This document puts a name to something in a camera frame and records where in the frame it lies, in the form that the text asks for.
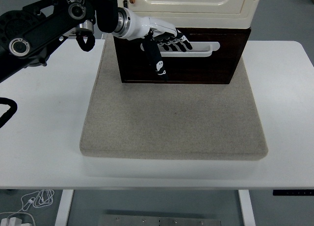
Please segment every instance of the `white robotic hand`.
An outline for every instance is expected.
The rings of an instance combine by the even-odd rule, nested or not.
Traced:
[[[163,67],[158,45],[166,50],[185,52],[186,49],[192,49],[190,42],[173,24],[166,21],[140,17],[127,8],[118,8],[118,15],[118,25],[112,35],[127,40],[140,39],[150,65],[167,81],[168,75]]]
[[[188,41],[186,36],[184,36],[179,30],[177,30],[176,36],[160,40],[157,43],[159,46],[162,46],[167,51],[172,50],[186,52],[186,49],[193,49],[191,43]]]

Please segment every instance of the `dark brown wooden box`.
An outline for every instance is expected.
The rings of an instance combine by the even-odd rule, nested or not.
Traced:
[[[179,28],[191,42],[217,41],[220,49],[209,57],[164,57],[169,81],[150,67],[140,43],[114,38],[123,83],[229,84],[251,29]]]

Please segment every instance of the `gray foam pad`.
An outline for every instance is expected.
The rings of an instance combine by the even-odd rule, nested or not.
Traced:
[[[80,150],[94,157],[213,160],[258,160],[268,152],[242,60],[229,85],[121,83],[111,36]]]

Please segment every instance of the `robotic arm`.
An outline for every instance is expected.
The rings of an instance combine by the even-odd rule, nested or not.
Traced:
[[[54,10],[46,17],[41,10],[48,6]],[[141,40],[151,66],[164,80],[167,75],[157,45],[172,50],[176,45],[181,51],[192,48],[173,24],[139,17],[129,9],[118,8],[117,0],[41,0],[0,16],[0,83],[22,68],[46,66],[49,56],[71,34],[77,36],[83,50],[91,50],[95,13],[102,32]]]

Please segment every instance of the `white door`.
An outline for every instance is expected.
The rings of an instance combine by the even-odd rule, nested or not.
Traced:
[[[180,27],[249,28],[259,0],[135,0],[129,8]]]

